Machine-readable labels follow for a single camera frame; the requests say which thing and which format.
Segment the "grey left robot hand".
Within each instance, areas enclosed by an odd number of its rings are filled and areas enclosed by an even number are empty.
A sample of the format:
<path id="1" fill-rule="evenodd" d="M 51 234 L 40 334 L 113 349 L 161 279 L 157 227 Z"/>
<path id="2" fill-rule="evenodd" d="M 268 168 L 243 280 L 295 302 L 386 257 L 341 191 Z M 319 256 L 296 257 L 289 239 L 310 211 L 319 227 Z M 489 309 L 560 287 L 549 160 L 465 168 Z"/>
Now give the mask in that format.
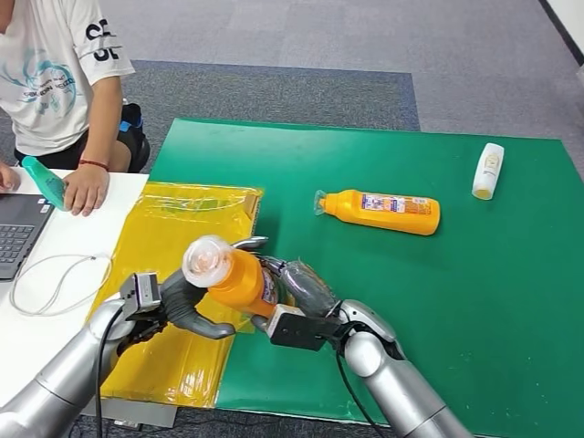
<path id="1" fill-rule="evenodd" d="M 251 236 L 240 240 L 232 245 L 234 249 L 240 249 L 247 252 L 257 250 L 269 241 L 266 236 Z M 204 246 L 226 242 L 216 235 L 205 235 L 198 239 L 194 244 L 203 242 Z M 230 323 L 215 323 L 198 313 L 195 306 L 201 301 L 207 289 L 195 287 L 189 283 L 185 277 L 183 268 L 167 278 L 159 287 L 164 314 L 168 322 L 177 327 L 190 331 L 207 339 L 225 339 L 234 335 L 235 328 Z M 257 329 L 265 332 L 268 319 L 260 315 L 251 317 L 251 323 Z"/>

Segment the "person's left hand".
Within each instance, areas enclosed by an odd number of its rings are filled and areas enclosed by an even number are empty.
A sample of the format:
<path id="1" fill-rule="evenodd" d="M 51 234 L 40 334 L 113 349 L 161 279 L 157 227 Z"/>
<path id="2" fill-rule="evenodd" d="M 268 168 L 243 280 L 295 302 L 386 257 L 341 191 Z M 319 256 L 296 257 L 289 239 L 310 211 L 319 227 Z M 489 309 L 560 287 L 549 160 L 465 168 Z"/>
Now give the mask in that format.
<path id="1" fill-rule="evenodd" d="M 64 179 L 64 209 L 72 215 L 88 216 L 104 202 L 109 183 L 108 171 L 92 163 L 80 164 Z"/>

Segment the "person's right hand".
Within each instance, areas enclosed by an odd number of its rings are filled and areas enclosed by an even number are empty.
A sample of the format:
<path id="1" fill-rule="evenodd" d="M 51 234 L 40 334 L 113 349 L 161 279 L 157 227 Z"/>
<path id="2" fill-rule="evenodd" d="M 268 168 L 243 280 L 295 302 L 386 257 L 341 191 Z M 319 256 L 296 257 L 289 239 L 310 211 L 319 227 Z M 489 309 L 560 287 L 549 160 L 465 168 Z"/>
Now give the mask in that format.
<path id="1" fill-rule="evenodd" d="M 14 192 L 19 189 L 20 175 L 13 167 L 0 161 L 0 191 L 1 193 Z"/>

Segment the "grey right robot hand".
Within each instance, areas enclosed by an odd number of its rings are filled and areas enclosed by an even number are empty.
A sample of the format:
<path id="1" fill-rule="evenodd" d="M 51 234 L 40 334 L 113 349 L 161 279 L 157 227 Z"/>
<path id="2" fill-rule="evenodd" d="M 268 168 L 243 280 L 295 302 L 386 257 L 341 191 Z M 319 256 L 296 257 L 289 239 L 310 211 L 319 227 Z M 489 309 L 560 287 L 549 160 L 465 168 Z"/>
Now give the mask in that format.
<path id="1" fill-rule="evenodd" d="M 312 267 L 300 259 L 284 261 L 261 255 L 259 260 L 272 280 L 275 307 L 268 319 L 266 334 L 271 337 L 278 331 L 302 334 L 314 330 L 318 318 L 324 318 L 333 309 L 338 299 Z"/>

